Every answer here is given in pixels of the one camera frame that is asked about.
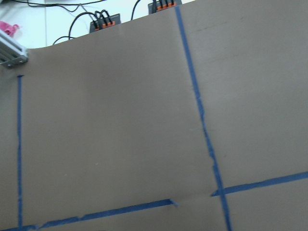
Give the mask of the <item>pink cloth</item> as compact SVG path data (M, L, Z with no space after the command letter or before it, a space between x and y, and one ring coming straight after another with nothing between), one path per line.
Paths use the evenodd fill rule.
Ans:
M19 29L18 24L11 25L7 22L0 21L0 29L4 33L6 33L8 36L13 37L16 33L16 31Z

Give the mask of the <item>aluminium frame post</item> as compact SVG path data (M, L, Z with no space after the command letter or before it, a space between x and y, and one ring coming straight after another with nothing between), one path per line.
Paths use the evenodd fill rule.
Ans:
M0 31L0 65L11 68L28 61L27 48Z

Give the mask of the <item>black orange connector box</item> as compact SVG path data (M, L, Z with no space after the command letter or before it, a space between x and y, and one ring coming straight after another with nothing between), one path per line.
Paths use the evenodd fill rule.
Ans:
M90 23L90 33L121 24L120 14L110 15L107 10L95 11L96 18Z
M181 0L153 0L148 4L148 13L153 14L179 5L182 5Z

